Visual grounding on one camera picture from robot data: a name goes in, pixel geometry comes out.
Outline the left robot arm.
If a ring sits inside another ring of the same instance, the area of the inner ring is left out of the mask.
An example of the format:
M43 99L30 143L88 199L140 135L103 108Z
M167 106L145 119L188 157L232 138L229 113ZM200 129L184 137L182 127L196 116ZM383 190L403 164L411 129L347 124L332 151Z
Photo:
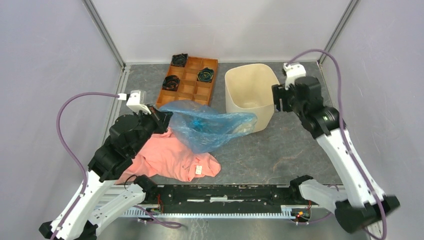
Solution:
M153 134L167 132L173 116L171 111L159 111L149 106L150 114L139 113L119 116L109 129L109 136L96 150L88 164L87 182L82 183L70 202L53 221L44 222L39 232L50 240L95 240L114 220L131 207L157 198L155 185L146 175L103 206L98 203L117 182L133 159Z

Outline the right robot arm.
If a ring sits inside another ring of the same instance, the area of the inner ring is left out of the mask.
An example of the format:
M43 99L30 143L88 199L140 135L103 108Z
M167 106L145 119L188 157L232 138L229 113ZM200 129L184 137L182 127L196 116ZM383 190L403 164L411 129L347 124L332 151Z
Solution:
M371 177L339 111L324 105L316 77L299 77L290 85L275 84L271 90L276 110L295 113L303 128L327 154L344 186L344 192L339 192L303 175L290 181L288 196L293 203L308 200L320 205L334 214L348 233L383 222L400 207L398 198L386 194Z

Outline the cream plastic trash bin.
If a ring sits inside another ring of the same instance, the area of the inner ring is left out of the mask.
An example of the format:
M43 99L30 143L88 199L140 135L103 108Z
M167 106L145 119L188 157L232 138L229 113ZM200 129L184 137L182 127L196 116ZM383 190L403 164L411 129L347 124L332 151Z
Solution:
M226 112L253 113L253 132L264 130L274 114L272 86L279 84L274 71L263 63L242 65L228 70L224 82Z

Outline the blue plastic trash bag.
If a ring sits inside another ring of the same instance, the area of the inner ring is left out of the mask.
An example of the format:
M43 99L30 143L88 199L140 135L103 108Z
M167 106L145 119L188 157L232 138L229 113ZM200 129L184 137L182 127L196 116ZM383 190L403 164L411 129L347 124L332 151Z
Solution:
M172 101L159 110L173 113L168 126L195 154L213 152L233 139L253 133L258 120L254 113L220 113L192 100Z

